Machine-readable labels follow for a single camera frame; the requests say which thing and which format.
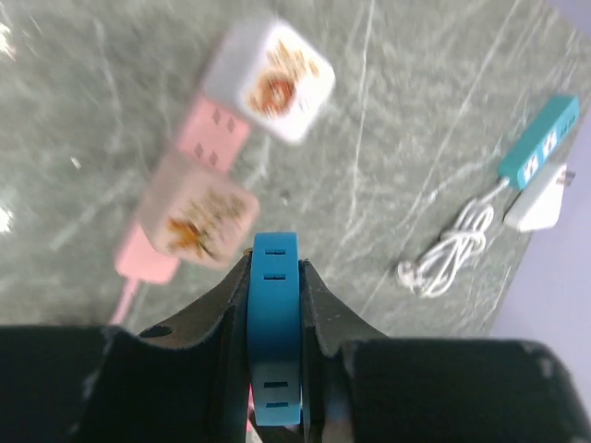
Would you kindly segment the blue plug adapter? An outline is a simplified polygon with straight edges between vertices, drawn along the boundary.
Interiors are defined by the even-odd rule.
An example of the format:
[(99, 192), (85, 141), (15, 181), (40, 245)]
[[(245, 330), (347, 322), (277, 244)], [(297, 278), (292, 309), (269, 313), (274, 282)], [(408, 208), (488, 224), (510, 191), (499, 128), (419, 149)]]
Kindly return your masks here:
[(247, 355), (259, 426), (300, 424), (299, 282), (297, 235), (256, 234), (247, 293)]

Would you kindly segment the pink power strip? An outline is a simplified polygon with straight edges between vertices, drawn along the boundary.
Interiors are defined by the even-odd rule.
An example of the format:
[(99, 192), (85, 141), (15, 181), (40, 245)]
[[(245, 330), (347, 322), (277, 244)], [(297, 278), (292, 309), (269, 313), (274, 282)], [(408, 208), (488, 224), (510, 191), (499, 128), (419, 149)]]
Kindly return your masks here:
[(257, 199), (228, 176), (249, 125), (200, 96), (159, 160), (115, 259), (132, 281), (166, 284), (180, 262), (229, 264), (259, 213)]

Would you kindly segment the pink cube adapter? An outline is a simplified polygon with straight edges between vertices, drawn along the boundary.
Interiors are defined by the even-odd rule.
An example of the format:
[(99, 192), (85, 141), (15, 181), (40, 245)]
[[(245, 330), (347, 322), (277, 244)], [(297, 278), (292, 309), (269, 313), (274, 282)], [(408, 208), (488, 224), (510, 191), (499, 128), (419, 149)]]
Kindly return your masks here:
[(169, 151), (137, 217), (157, 252), (221, 269), (230, 264), (258, 214), (259, 202), (246, 189), (182, 152)]

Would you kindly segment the white cube adapter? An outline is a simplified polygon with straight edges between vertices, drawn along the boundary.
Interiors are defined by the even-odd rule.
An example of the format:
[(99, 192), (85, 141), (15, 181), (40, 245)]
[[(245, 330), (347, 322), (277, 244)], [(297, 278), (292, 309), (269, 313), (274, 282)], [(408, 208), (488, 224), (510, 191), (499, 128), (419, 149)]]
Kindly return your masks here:
[(201, 85), (214, 102), (298, 144), (318, 119), (335, 82), (330, 62), (287, 21), (259, 15), (229, 28)]

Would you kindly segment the white triangular socket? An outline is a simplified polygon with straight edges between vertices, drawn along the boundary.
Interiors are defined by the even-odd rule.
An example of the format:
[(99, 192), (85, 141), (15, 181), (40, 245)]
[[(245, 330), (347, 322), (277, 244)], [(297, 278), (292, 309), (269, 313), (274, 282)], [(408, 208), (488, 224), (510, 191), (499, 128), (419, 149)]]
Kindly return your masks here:
[(566, 162), (547, 163), (509, 207), (503, 224), (519, 233), (553, 228), (561, 215), (564, 189), (575, 176)]

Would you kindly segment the teal power strip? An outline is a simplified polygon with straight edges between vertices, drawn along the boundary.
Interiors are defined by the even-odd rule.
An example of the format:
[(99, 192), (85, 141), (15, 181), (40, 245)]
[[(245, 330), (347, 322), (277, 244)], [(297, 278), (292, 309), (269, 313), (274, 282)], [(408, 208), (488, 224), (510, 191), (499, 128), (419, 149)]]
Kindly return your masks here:
[(576, 96), (551, 97), (502, 159), (497, 169), (499, 177), (507, 179), (513, 189), (524, 190), (566, 139), (579, 115)]

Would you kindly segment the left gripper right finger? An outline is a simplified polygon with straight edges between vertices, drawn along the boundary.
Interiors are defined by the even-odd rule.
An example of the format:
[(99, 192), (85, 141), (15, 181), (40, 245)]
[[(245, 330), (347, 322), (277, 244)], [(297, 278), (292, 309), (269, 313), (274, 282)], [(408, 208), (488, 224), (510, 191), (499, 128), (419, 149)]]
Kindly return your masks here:
[(390, 338), (299, 264), (307, 442), (586, 442), (562, 360), (538, 341)]

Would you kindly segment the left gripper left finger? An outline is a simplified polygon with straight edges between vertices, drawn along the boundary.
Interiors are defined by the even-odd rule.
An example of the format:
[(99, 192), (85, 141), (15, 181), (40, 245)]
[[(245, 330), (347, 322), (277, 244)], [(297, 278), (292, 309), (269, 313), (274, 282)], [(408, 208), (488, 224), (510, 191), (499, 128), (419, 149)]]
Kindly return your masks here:
[(5, 442), (242, 442), (249, 257), (177, 314), (1, 330)]

